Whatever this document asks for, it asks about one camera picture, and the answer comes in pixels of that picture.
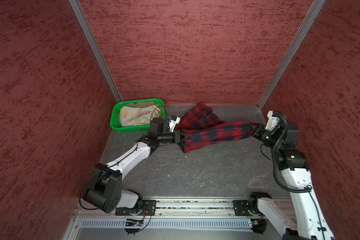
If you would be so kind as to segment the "red plaid skirt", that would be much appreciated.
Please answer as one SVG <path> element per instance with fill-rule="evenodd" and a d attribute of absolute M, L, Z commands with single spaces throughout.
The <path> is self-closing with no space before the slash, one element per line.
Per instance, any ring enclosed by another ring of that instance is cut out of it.
<path fill-rule="evenodd" d="M 184 153 L 221 142 L 239 141 L 251 137 L 252 126 L 247 121 L 223 122 L 212 107 L 199 103 L 181 117 L 176 130 L 186 135 L 179 143 Z"/>

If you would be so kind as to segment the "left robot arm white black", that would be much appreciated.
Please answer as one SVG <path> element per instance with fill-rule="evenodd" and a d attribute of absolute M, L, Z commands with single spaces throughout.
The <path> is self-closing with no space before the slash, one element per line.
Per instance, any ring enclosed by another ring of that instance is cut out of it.
<path fill-rule="evenodd" d="M 151 156 L 163 144 L 181 144 L 187 135 L 181 131 L 140 137 L 134 146 L 108 164 L 97 164 L 82 188 L 79 200 L 91 204 L 93 210 L 111 213 L 115 209 L 129 209 L 140 213 L 143 197 L 132 190 L 123 189 L 124 177 L 141 161 Z"/>

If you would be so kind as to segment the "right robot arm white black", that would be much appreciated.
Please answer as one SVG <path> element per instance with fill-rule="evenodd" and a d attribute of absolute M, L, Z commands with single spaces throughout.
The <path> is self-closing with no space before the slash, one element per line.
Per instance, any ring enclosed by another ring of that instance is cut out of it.
<path fill-rule="evenodd" d="M 277 124 L 269 128 L 251 124 L 251 135 L 271 150 L 275 182 L 290 193 L 296 221 L 266 193 L 251 193 L 249 212 L 266 217 L 283 240 L 333 240 L 335 235 L 316 197 L 308 161 L 296 149 L 299 133 L 296 125 Z"/>

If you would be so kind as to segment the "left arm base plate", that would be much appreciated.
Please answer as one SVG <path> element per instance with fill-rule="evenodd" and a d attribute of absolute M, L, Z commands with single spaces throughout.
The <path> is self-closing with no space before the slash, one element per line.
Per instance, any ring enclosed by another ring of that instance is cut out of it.
<path fill-rule="evenodd" d="M 154 216 L 156 211 L 156 200 L 138 200 L 133 208 L 116 208 L 116 216 Z"/>

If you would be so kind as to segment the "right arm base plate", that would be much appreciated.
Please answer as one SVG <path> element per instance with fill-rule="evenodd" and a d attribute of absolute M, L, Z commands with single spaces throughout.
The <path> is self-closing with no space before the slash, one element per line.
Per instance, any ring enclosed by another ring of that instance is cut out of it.
<path fill-rule="evenodd" d="M 233 208 L 236 217 L 258 217 L 263 213 L 258 209 L 258 201 L 255 200 L 233 200 Z"/>

